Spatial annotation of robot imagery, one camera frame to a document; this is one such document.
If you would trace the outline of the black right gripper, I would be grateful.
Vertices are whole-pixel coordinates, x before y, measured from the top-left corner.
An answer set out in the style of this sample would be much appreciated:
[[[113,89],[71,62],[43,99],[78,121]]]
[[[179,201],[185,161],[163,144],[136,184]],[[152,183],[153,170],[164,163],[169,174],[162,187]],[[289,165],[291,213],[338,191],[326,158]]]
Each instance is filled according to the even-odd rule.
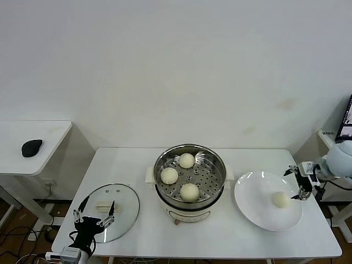
[[[295,166],[295,165],[290,165],[288,169],[284,172],[284,176],[288,176],[292,173],[296,174],[296,181],[299,186],[299,192],[298,194],[292,196],[291,199],[294,199],[294,200],[308,199],[313,191],[312,185],[308,177],[303,177],[300,174],[297,174],[298,172],[299,172],[299,168],[298,166]]]

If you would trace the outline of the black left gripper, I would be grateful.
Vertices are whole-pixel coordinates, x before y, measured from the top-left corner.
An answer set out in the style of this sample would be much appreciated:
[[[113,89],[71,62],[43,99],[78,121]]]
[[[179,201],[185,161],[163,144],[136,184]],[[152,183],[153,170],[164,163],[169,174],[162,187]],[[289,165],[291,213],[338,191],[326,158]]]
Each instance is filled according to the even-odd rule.
[[[85,197],[78,209],[73,210],[74,227],[77,234],[74,242],[70,245],[71,248],[90,249],[95,235],[102,232],[102,227],[109,227],[114,222],[115,201],[110,206],[103,205],[99,207],[101,212],[107,213],[107,217],[103,220],[82,216],[89,198],[89,196]]]

